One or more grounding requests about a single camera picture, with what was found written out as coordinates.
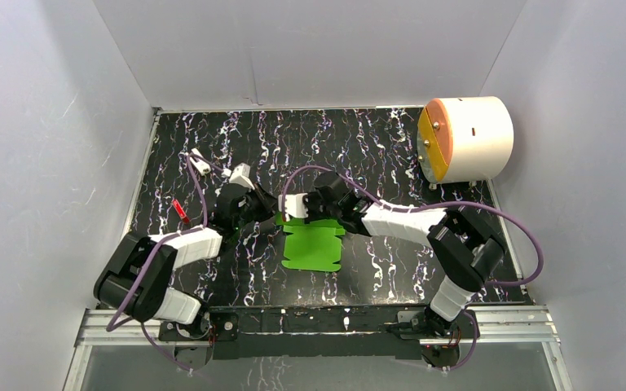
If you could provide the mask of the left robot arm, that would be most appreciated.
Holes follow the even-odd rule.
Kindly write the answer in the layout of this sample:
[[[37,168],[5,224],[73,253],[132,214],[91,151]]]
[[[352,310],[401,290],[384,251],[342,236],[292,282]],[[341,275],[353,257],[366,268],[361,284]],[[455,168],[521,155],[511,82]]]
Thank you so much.
[[[167,235],[129,231],[97,278],[94,297],[141,323],[179,323],[192,339],[207,335],[211,318],[203,299],[170,286],[175,270],[218,257],[228,239],[251,222],[274,217],[277,199],[260,185],[227,184],[206,225]]]

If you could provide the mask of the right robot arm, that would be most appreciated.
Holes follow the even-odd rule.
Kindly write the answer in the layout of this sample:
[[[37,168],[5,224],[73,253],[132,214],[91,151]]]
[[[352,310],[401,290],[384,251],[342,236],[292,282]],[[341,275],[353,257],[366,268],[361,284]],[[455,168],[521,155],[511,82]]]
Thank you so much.
[[[426,246],[443,269],[443,281],[424,314],[407,322],[412,332],[449,336],[459,315],[481,291],[506,254],[501,236],[474,207],[419,210],[375,200],[339,174],[322,173],[312,191],[283,199],[286,212],[306,222],[333,219],[352,234],[386,236]]]

